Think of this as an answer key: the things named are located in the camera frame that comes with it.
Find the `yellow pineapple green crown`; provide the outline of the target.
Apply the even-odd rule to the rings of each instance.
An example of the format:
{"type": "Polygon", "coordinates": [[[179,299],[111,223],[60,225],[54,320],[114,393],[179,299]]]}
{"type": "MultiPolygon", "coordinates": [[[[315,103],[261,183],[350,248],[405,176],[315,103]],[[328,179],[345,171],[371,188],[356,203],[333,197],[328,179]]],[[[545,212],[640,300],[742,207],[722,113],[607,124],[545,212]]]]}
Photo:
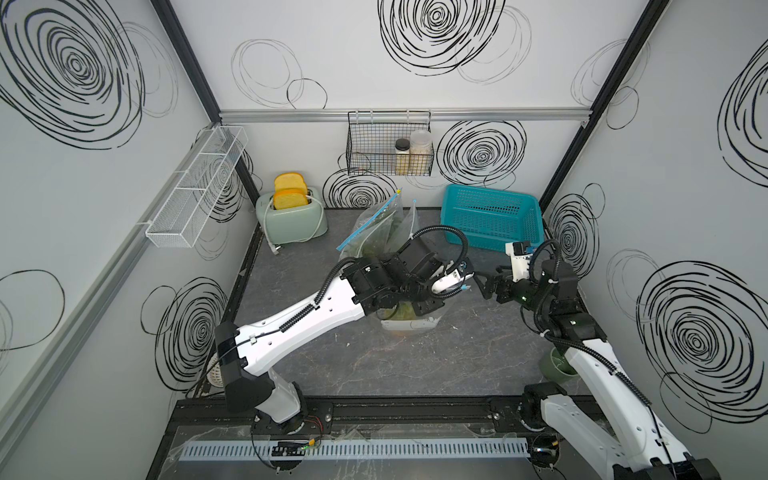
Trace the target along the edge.
{"type": "Polygon", "coordinates": [[[411,302],[400,302],[394,308],[394,312],[389,315],[388,321],[393,323],[396,329],[410,330],[414,323],[421,319],[422,317],[415,312],[411,302]]]}

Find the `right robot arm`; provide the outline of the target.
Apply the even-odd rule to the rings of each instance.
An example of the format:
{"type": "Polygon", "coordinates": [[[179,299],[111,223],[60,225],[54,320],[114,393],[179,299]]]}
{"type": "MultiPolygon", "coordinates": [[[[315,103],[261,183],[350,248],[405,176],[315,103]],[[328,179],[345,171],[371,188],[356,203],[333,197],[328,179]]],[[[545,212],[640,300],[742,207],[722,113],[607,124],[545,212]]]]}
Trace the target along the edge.
{"type": "Polygon", "coordinates": [[[597,321],[579,300],[579,278],[553,239],[532,247],[509,242],[507,267],[476,273],[486,299],[515,302],[529,312],[532,330],[551,342],[589,388],[608,421],[604,429],[554,381],[528,385],[518,407],[530,431],[556,431],[603,479],[717,479],[706,458],[696,458],[662,424],[651,401],[621,367],[597,321]]]}

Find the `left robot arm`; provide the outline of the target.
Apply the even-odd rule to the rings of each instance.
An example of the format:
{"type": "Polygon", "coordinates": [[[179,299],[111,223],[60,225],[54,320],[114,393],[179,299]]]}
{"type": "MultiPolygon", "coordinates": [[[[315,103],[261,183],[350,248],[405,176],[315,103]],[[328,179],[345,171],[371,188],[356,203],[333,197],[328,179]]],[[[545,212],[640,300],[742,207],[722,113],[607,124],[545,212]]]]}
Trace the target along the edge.
{"type": "Polygon", "coordinates": [[[277,314],[242,326],[221,323],[214,345],[227,410],[254,410],[296,428],[306,403],[298,385],[275,373],[274,365],[322,334],[381,310],[408,303],[422,317],[442,308],[472,275],[468,250],[459,229],[428,226],[394,253],[339,260],[314,295],[277,314]]]}

